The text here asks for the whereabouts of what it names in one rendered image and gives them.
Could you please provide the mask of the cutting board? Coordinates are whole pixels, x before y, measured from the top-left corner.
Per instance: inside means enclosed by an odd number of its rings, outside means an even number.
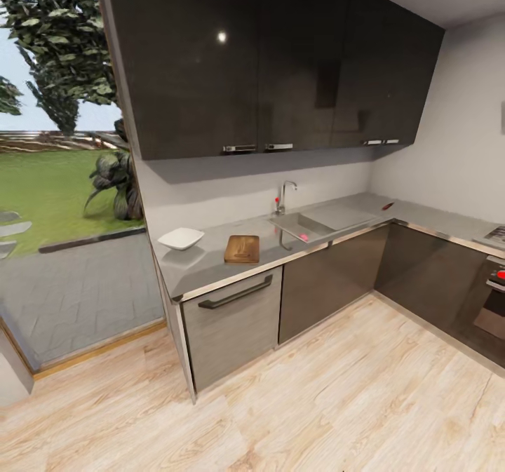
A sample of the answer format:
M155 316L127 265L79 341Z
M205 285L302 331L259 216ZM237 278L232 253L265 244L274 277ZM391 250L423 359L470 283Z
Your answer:
M229 237L227 250L224 256L225 262L256 263L260 261L260 238L259 236Z

